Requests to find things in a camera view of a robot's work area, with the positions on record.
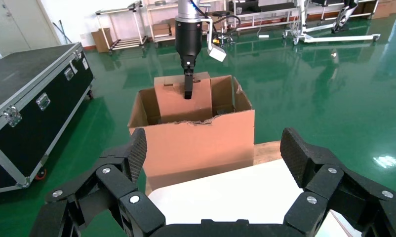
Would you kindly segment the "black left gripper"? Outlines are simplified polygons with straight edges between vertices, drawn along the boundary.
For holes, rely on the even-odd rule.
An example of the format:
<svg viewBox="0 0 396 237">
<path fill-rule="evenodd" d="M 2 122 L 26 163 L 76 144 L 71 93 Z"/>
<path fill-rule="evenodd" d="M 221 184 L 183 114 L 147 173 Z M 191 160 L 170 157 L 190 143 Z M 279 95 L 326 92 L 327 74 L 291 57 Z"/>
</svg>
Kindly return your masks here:
<svg viewBox="0 0 396 237">
<path fill-rule="evenodd" d="M 202 23 L 175 21 L 175 48 L 184 69 L 184 98 L 191 99 L 194 68 L 202 48 Z"/>
</svg>

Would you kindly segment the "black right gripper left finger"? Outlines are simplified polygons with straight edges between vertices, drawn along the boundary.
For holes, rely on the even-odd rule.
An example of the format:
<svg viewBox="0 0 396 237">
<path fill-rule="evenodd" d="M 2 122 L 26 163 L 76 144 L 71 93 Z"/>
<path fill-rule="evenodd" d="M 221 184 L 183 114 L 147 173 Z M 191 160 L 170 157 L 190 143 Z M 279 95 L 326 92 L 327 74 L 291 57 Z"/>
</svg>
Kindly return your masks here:
<svg viewBox="0 0 396 237">
<path fill-rule="evenodd" d="M 51 190 L 29 235 L 79 237 L 108 210 L 128 237 L 150 237 L 166 220 L 137 187 L 146 153 L 145 130 L 137 128 L 128 144 L 106 150 L 90 169 Z"/>
</svg>

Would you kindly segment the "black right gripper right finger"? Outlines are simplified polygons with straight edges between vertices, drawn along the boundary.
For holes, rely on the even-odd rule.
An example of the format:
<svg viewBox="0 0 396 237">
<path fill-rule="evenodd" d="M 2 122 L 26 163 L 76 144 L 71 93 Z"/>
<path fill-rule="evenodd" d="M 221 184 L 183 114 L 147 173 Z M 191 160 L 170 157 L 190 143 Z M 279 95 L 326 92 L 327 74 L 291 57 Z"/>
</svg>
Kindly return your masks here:
<svg viewBox="0 0 396 237">
<path fill-rule="evenodd" d="M 286 226 L 313 237 L 335 211 L 364 237 L 396 237 L 396 191 L 350 170 L 290 127 L 282 132 L 280 154 L 302 189 L 284 216 Z"/>
</svg>

